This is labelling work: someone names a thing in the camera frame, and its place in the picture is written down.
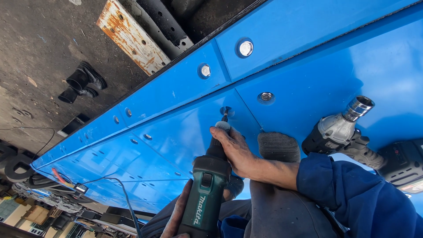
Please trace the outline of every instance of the blue sleeve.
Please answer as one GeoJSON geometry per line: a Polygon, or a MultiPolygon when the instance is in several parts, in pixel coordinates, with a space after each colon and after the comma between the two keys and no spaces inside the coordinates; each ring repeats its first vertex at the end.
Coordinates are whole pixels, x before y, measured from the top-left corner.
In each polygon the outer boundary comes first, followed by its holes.
{"type": "Polygon", "coordinates": [[[423,218],[410,199],[356,164],[311,153],[299,165],[297,189],[335,211],[335,218],[350,228],[347,237],[423,237],[423,218]]]}

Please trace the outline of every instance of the makita logo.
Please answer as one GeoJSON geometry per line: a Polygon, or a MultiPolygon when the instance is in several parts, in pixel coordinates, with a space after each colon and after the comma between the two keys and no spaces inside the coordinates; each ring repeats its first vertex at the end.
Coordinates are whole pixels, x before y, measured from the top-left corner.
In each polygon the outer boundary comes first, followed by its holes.
{"type": "Polygon", "coordinates": [[[197,204],[197,211],[195,212],[195,218],[194,218],[194,222],[193,225],[195,225],[196,227],[199,227],[201,225],[201,218],[203,216],[203,203],[206,201],[207,199],[207,195],[205,194],[200,194],[200,198],[198,200],[198,204],[197,204]]]}

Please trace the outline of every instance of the bolt head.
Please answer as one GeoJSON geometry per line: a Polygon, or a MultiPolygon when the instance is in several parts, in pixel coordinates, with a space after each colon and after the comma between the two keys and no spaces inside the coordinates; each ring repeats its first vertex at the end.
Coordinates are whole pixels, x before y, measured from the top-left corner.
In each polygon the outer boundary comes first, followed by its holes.
{"type": "Polygon", "coordinates": [[[260,98],[263,101],[270,101],[272,99],[272,94],[271,93],[262,93],[260,98]]]}
{"type": "Polygon", "coordinates": [[[210,66],[209,66],[208,64],[203,65],[203,67],[201,67],[201,73],[202,73],[205,77],[210,76],[210,66]]]}
{"type": "Polygon", "coordinates": [[[244,41],[239,46],[239,52],[243,56],[249,56],[253,52],[253,44],[250,41],[244,41]]]}

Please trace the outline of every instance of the die grinder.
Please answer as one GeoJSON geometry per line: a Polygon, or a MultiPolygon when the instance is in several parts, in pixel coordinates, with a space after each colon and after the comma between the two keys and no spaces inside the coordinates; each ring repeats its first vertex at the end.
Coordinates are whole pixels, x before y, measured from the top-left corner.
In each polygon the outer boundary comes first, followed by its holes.
{"type": "MultiPolygon", "coordinates": [[[[225,108],[222,120],[215,125],[228,135],[231,130],[228,123],[230,109],[225,108]]],[[[231,172],[222,144],[212,137],[206,155],[194,161],[194,182],[177,234],[188,233],[191,238],[214,238],[219,235],[217,221],[223,189],[229,182],[231,172]]]]}
{"type": "Polygon", "coordinates": [[[370,168],[381,168],[386,161],[367,147],[369,138],[361,136],[361,131],[355,128],[357,119],[374,106],[371,99],[356,96],[343,112],[321,118],[302,142],[302,150],[306,155],[310,152],[326,155],[343,153],[370,168]]]}

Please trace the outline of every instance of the dirt floor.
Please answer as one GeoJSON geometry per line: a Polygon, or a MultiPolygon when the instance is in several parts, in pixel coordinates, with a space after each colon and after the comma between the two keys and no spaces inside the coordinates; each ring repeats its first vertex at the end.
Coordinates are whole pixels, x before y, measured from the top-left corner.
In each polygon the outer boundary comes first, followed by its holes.
{"type": "MultiPolygon", "coordinates": [[[[1,0],[0,129],[51,127],[56,131],[83,113],[93,118],[147,75],[96,26],[106,0],[1,0]],[[96,98],[74,104],[57,96],[80,61],[89,62],[108,83],[96,98]]],[[[0,130],[0,139],[37,152],[52,130],[0,130]]],[[[55,135],[45,152],[63,137],[55,135]]]]}

